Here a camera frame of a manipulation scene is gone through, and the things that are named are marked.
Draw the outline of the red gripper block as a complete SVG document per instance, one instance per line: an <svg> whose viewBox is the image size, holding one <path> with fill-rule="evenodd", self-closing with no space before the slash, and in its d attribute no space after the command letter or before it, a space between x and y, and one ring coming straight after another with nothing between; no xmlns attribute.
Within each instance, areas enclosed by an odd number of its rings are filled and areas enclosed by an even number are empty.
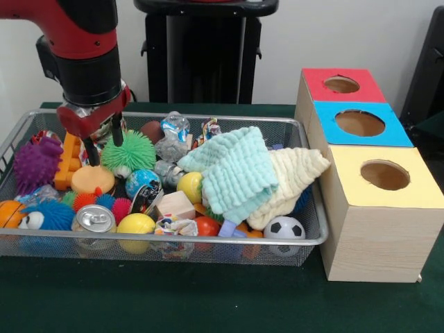
<svg viewBox="0 0 444 333"><path fill-rule="evenodd" d="M131 98L130 89L121 80L121 91L114 99L104 104L93 106L79 106L65 101L57 109L57 116L65 130L81 139L87 152L89 165L97 167L100 165L100 155L94 140L97 133L107 123L110 124L112 140L115 146L123 144L121 129L122 112Z"/></svg>

